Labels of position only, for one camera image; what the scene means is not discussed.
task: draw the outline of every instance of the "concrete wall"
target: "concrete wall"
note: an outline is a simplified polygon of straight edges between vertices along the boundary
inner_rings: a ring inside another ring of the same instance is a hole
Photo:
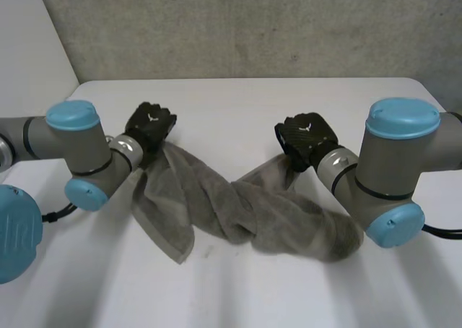
[[[43,115],[77,86],[42,0],[0,0],[0,117]]]
[[[81,82],[412,77],[462,89],[462,0],[44,0]]]

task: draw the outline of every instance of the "gray wall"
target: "gray wall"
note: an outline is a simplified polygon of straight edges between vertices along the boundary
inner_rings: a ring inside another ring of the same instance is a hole
[[[81,82],[412,77],[462,105],[462,0],[44,0]]]

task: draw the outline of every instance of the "gripper logo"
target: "gripper logo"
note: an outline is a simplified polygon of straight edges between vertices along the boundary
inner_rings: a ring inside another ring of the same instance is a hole
[[[14,212],[0,216],[0,254],[9,256],[34,248],[34,222],[27,222],[24,213]]]

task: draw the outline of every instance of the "black band on robot joint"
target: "black band on robot joint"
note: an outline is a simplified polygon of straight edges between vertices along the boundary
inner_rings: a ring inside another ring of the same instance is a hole
[[[384,200],[405,200],[409,199],[412,197],[412,194],[414,194],[414,191],[407,193],[407,194],[401,194],[401,195],[392,195],[392,194],[383,194],[379,193],[376,191],[373,191],[372,189],[367,188],[363,184],[361,184],[358,180],[358,178],[355,176],[354,177],[354,182],[356,182],[356,185],[363,191],[364,193],[369,194],[370,196],[373,196],[378,199],[384,199]]]
[[[355,169],[356,167],[358,166],[358,163],[353,163],[349,166],[347,166],[346,168],[344,168],[334,179],[334,182],[332,183],[332,188],[331,188],[331,192],[332,194],[335,196],[335,188],[337,187],[337,184],[339,183],[340,179],[346,174],[348,173],[349,171],[352,171],[353,169]]]
[[[114,152],[117,152],[120,156],[122,156],[122,158],[123,158],[124,160],[126,160],[128,166],[129,166],[129,168],[130,168],[130,173],[131,173],[131,171],[133,170],[133,167],[131,166],[131,162],[130,162],[129,158],[128,158],[127,156],[125,156],[121,151],[119,151],[119,150],[117,150],[117,149],[112,149],[112,148],[111,148],[110,150],[111,150],[111,151],[114,151]]]
[[[39,160],[40,158],[34,153],[29,142],[29,127],[30,123],[34,118],[35,117],[31,117],[24,123],[24,127],[22,128],[22,142],[24,144],[24,148],[26,149],[30,157],[32,157],[34,160]]]
[[[103,165],[101,165],[99,168],[92,169],[90,171],[85,171],[83,173],[77,173],[76,171],[71,171],[71,174],[75,175],[75,176],[90,176],[90,175],[99,173],[99,172],[107,169],[112,162],[113,162],[113,154],[111,153],[109,161],[104,163]]]
[[[452,116],[455,116],[460,122],[462,122],[462,116],[453,111],[449,112]]]

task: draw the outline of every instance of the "black cable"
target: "black cable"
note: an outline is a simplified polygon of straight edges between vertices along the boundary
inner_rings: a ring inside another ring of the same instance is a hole
[[[57,211],[57,212],[49,212],[46,215],[42,215],[42,222],[48,222],[48,223],[53,223],[59,220],[60,218],[66,217],[67,215],[70,215],[73,213],[77,207],[73,205],[72,203],[69,203],[66,205],[65,208]]]
[[[424,225],[422,230],[438,238],[462,240],[462,229],[440,229],[432,227],[431,225]]]

